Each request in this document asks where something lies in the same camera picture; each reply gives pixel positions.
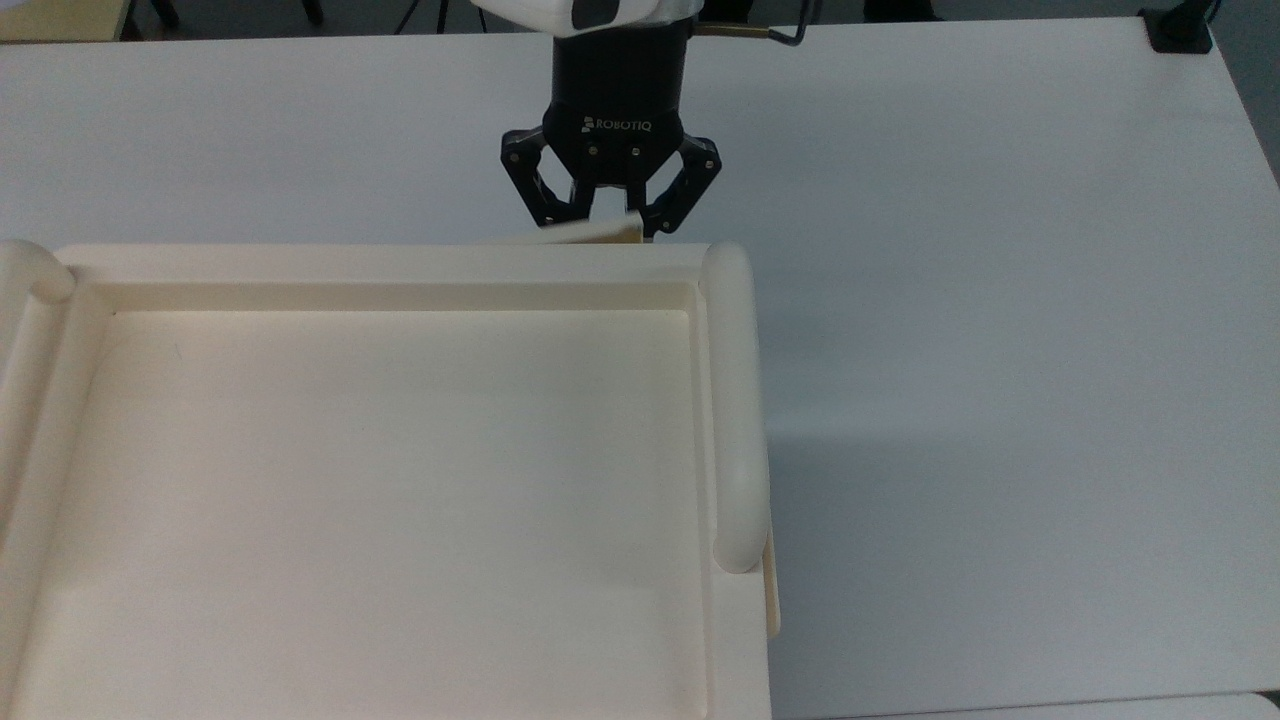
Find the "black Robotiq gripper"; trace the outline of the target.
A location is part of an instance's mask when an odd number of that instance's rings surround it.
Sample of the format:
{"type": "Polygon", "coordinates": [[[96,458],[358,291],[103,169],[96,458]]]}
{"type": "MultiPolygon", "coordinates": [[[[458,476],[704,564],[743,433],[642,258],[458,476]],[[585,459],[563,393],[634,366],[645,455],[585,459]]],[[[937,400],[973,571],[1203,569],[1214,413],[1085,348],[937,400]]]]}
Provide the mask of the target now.
{"type": "Polygon", "coordinates": [[[691,28],[675,22],[554,38],[541,128],[500,137],[500,164],[538,227],[585,222],[594,201],[589,183],[628,183],[628,213],[639,215],[644,241],[684,224],[722,168],[716,143],[685,135],[678,117],[691,28]],[[564,197],[541,174],[548,147],[568,174],[564,197]],[[675,154],[678,173],[648,201],[648,181],[675,154]]]}

